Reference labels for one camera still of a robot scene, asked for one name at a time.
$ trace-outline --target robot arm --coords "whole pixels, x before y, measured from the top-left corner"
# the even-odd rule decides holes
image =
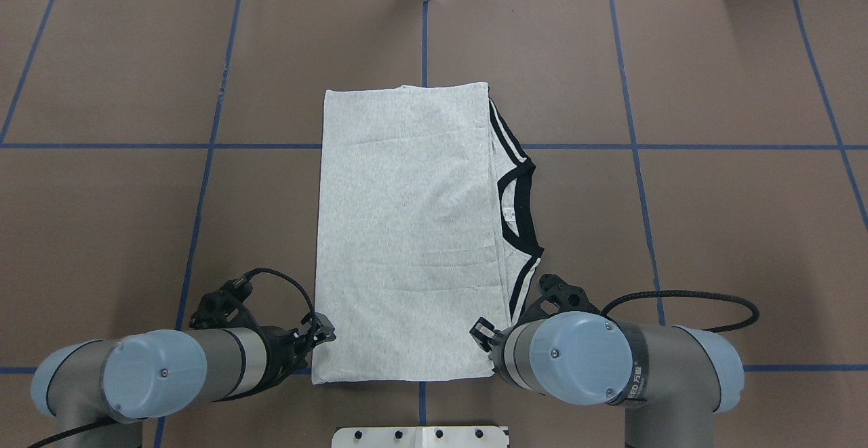
[[[60,430],[115,421],[58,446],[137,448],[146,418],[253,395],[307,367],[307,353],[334,340],[334,328],[312,306],[301,328],[261,327],[242,304],[258,272],[273,271],[252,270],[202,297],[190,321],[193,331],[92,340],[48,356],[31,384],[40,412],[56,417]]]
[[[570,404],[626,407],[628,448],[712,448],[714,412],[735,407],[744,387],[728,341],[710,331],[614,321],[556,275],[543,275],[540,290],[514,327],[497,331],[480,318],[471,329],[495,373]],[[559,311],[549,315],[545,302]]]

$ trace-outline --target white mounting plate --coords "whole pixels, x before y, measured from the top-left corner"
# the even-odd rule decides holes
[[[437,432],[443,436],[437,438]],[[502,426],[415,426],[341,428],[332,448],[509,448],[509,428]]]

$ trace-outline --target grid line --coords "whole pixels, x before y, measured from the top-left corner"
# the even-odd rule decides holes
[[[868,371],[865,364],[745,365],[745,371]]]
[[[33,375],[36,367],[0,367],[0,375]]]
[[[793,7],[796,10],[796,20],[799,22],[799,31],[802,35],[802,41],[805,43],[805,52],[807,53],[808,61],[811,62],[811,69],[813,70],[814,78],[816,78],[816,86],[819,88],[819,93],[822,96],[825,112],[827,113],[829,123],[831,124],[831,130],[835,134],[837,149],[841,152],[841,160],[844,162],[844,169],[847,171],[847,178],[850,179],[850,186],[852,187],[853,195],[856,198],[856,206],[859,207],[859,213],[862,214],[862,223],[865,225],[865,231],[868,231],[868,212],[865,211],[865,202],[862,201],[862,194],[859,192],[859,185],[856,183],[856,176],[853,174],[853,169],[850,166],[850,158],[847,157],[847,150],[844,148],[844,139],[841,137],[841,131],[837,127],[835,113],[831,110],[831,103],[829,102],[827,92],[825,92],[823,78],[821,77],[821,74],[819,74],[819,67],[816,65],[816,60],[813,56],[811,40],[809,40],[808,33],[805,29],[805,20],[802,18],[802,10],[799,7],[799,0],[793,0]]]
[[[608,0],[612,15],[612,30],[614,32],[614,48],[618,56],[618,70],[620,71],[620,89],[624,96],[624,108],[627,113],[627,129],[630,132],[630,150],[633,153],[633,168],[636,172],[636,185],[639,188],[639,206],[642,207],[642,224],[645,228],[645,242],[648,245],[648,254],[651,257],[651,271],[653,273],[654,290],[660,291],[660,273],[657,269],[657,254],[654,252],[654,236],[651,235],[651,219],[648,216],[648,199],[645,198],[645,182],[642,180],[642,163],[639,161],[639,143],[636,140],[636,128],[633,124],[633,107],[630,104],[630,92],[627,89],[627,71],[624,67],[624,52],[620,46],[620,31],[618,29],[618,14],[614,0]],[[666,312],[663,310],[663,299],[657,297],[657,321],[660,325],[666,325]]]
[[[226,81],[229,80],[229,65],[232,62],[232,48],[235,45],[235,29],[238,28],[238,15],[241,11],[241,0],[235,0],[235,11],[232,15],[232,26],[229,28],[229,41],[226,43],[226,60],[223,64],[223,75],[220,80],[220,92],[217,95],[217,103],[214,107],[214,121],[211,124],[211,139],[208,140],[208,155],[205,157],[205,168],[202,171],[202,183],[199,187],[199,200],[196,203],[196,214],[193,218],[193,234],[190,238],[190,247],[186,255],[186,266],[184,268],[184,281],[180,288],[180,299],[178,300],[178,315],[174,322],[174,329],[179,330],[183,327],[184,310],[186,309],[186,298],[189,295],[190,279],[193,275],[193,256],[196,253],[196,245],[199,242],[199,228],[202,222],[202,207],[205,203],[205,192],[208,190],[208,179],[211,174],[211,163],[214,160],[214,148],[217,142],[217,131],[220,129],[220,114],[223,109],[223,100],[226,96]],[[162,434],[165,430],[165,416],[157,420],[157,430],[154,436],[154,448],[160,448],[162,445]]]
[[[21,77],[18,80],[18,86],[15,87],[15,93],[12,95],[12,101],[9,102],[9,110],[6,112],[6,119],[3,120],[3,129],[0,129],[0,144],[3,143],[3,140],[6,139],[6,133],[9,131],[9,125],[12,124],[12,115],[15,114],[15,107],[18,105],[18,97],[21,96],[21,91],[24,89],[24,81],[27,80],[27,74],[31,71],[31,64],[33,63],[33,57],[37,55],[37,47],[39,47],[39,41],[43,38],[43,32],[45,31],[45,25],[49,22],[49,15],[52,13],[52,7],[54,6],[55,0],[49,0],[49,3],[45,6],[45,12],[43,13],[43,19],[41,19],[39,23],[39,28],[37,29],[37,35],[33,38],[33,44],[31,44],[31,51],[27,53],[27,60],[24,62],[24,69],[21,71]]]
[[[526,150],[632,150],[630,143],[527,143],[521,145]],[[868,145],[741,145],[718,143],[637,143],[639,150],[713,150],[713,151],[822,151],[841,148],[847,151],[865,151]],[[0,148],[8,149],[322,149],[322,143],[0,143]]]
[[[428,3],[430,1],[424,0],[422,2],[422,87],[428,87]],[[428,423],[426,388],[427,384],[419,382],[419,426],[425,426]]]

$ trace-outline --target cable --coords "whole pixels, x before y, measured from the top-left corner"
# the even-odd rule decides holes
[[[710,327],[707,328],[706,331],[712,331],[712,333],[723,333],[723,331],[735,331],[737,329],[741,329],[744,327],[749,327],[751,324],[757,322],[757,319],[760,318],[760,310],[757,309],[757,306],[754,305],[753,302],[747,299],[742,299],[738,296],[729,296],[729,294],[725,293],[714,293],[713,291],[638,291],[637,293],[629,293],[626,296],[621,296],[618,299],[615,299],[608,303],[604,308],[602,308],[599,315],[608,318],[608,313],[615,309],[617,306],[625,302],[629,302],[630,300],[637,299],[652,299],[652,298],[660,298],[660,297],[691,297],[694,299],[708,299],[708,300],[723,300],[726,302],[734,302],[735,304],[747,307],[751,311],[751,317],[745,319],[744,321],[734,323],[731,325],[722,325],[722,327]]]
[[[46,439],[37,441],[33,445],[28,446],[28,448],[42,448],[43,446],[51,445],[55,441],[60,441],[61,439],[69,438],[70,436],[75,436],[77,434],[86,432],[86,430],[109,426],[109,424],[115,423],[117,423],[117,421],[112,420],[112,418],[102,418],[101,420],[94,421],[93,423],[84,424],[84,426],[78,426],[77,428],[72,428],[71,430],[65,430],[65,432],[59,432],[54,436],[48,436]]]
[[[284,272],[278,272],[277,270],[274,270],[273,268],[263,268],[263,266],[261,266],[260,268],[252,269],[250,272],[245,273],[244,278],[247,279],[248,281],[250,281],[250,279],[254,278],[255,276],[259,275],[260,273],[270,273],[271,275],[274,275],[275,277],[282,278],[282,279],[284,279],[284,281],[287,281],[290,284],[295,285],[295,288],[297,288],[298,291],[301,292],[301,296],[304,297],[304,302],[307,303],[307,309],[309,309],[311,312],[311,321],[316,321],[316,316],[313,314],[313,303],[311,301],[311,297],[307,295],[307,291],[304,290],[304,287],[301,287],[300,283],[295,281],[295,279],[290,277],[289,275],[286,275]]]

